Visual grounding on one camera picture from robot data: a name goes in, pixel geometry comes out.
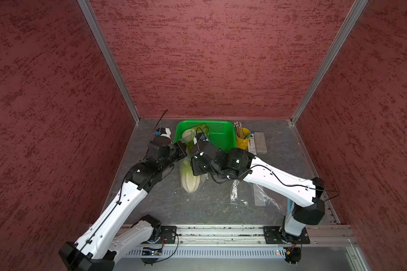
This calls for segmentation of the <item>aluminium front rail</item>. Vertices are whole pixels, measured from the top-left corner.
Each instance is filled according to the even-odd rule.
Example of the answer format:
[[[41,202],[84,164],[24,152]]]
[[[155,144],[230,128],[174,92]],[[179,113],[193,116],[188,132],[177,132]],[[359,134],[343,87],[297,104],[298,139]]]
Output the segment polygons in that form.
[[[262,225],[176,225],[180,245],[212,247],[292,246],[278,236],[277,227]],[[349,225],[316,225],[306,227],[295,242],[297,247],[357,247],[358,241]]]

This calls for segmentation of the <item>chinese cabbage back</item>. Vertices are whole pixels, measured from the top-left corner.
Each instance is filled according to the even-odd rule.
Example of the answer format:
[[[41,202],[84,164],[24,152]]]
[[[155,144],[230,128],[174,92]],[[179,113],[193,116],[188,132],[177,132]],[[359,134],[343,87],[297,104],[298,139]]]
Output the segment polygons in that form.
[[[180,141],[186,144],[189,154],[192,152],[195,142],[197,141],[197,135],[201,133],[203,133],[206,138],[210,137],[209,127],[206,124],[199,124],[183,132]]]

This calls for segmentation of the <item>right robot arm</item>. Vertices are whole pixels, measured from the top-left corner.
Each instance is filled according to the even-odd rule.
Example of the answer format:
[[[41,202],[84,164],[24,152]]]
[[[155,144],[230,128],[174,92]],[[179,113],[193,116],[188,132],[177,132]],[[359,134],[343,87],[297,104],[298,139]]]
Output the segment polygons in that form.
[[[325,214],[320,178],[305,179],[271,166],[251,152],[233,148],[229,152],[208,140],[194,140],[191,166],[195,176],[208,174],[216,182],[244,181],[257,184],[291,200],[277,237],[283,243],[301,243],[308,225],[318,225]]]

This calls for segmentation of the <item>green plastic basket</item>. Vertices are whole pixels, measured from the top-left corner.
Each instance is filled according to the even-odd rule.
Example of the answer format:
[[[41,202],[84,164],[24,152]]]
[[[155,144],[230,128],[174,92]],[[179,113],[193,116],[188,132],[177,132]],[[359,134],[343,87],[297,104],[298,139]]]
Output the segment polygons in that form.
[[[200,124],[209,128],[209,141],[225,152],[236,147],[235,128],[229,121],[221,120],[184,120],[176,126],[174,143],[180,141],[183,133]]]

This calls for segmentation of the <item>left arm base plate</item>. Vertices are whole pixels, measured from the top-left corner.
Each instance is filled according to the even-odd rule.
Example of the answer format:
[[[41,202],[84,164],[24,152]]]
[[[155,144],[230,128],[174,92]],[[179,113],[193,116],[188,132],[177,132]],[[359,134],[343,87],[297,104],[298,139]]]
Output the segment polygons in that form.
[[[177,242],[177,226],[161,226],[156,230],[154,236],[151,236],[151,239],[144,242],[148,245],[171,245]]]

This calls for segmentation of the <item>white blue small box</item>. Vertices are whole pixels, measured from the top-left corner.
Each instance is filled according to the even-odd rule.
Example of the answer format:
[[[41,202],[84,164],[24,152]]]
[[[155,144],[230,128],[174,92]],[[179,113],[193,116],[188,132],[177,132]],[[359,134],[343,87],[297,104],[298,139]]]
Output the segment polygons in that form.
[[[254,155],[257,155],[256,142],[254,139],[253,132],[250,133],[249,142],[248,142],[248,151]]]

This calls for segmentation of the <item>yellow pencil cup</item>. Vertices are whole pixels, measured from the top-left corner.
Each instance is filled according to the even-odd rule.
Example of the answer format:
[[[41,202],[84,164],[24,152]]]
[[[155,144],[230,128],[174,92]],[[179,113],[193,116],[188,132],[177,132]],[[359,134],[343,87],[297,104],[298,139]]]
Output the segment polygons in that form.
[[[251,138],[251,132],[247,128],[241,127],[236,128],[236,147],[246,150],[249,145],[249,140]]]

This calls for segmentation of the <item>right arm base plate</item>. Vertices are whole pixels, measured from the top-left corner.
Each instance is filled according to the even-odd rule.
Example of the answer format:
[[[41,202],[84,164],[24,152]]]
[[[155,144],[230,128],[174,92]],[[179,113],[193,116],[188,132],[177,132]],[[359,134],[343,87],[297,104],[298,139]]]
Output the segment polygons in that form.
[[[310,239],[303,228],[299,236],[293,236],[285,233],[282,227],[279,226],[265,226],[263,227],[263,236],[267,245],[309,245]]]

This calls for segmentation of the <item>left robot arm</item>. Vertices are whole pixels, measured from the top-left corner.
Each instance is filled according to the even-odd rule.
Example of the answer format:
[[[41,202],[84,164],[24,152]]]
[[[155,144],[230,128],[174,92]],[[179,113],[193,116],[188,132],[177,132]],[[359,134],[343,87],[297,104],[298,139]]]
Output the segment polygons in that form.
[[[96,222],[75,242],[66,242],[59,255],[69,271],[111,271],[132,248],[163,240],[161,222],[142,217],[119,237],[123,226],[137,205],[163,179],[165,170],[187,155],[185,143],[173,143],[170,137],[156,136],[148,144],[145,159],[127,172],[113,201]]]

